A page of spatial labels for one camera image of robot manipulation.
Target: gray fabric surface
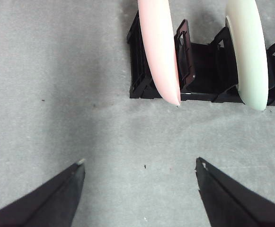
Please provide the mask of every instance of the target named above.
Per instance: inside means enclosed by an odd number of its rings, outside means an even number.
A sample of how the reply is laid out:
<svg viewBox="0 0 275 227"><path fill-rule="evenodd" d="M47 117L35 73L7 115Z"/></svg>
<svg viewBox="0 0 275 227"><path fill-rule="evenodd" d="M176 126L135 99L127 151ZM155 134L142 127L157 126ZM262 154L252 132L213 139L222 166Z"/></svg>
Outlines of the gray fabric surface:
<svg viewBox="0 0 275 227"><path fill-rule="evenodd" d="M225 5L171 0L174 31L187 18L192 41L210 42ZM275 0L257 5L270 46ZM129 99L136 11L135 0L0 0L0 208L81 158L74 227L210 226L198 156L275 202L275 107Z"/></svg>

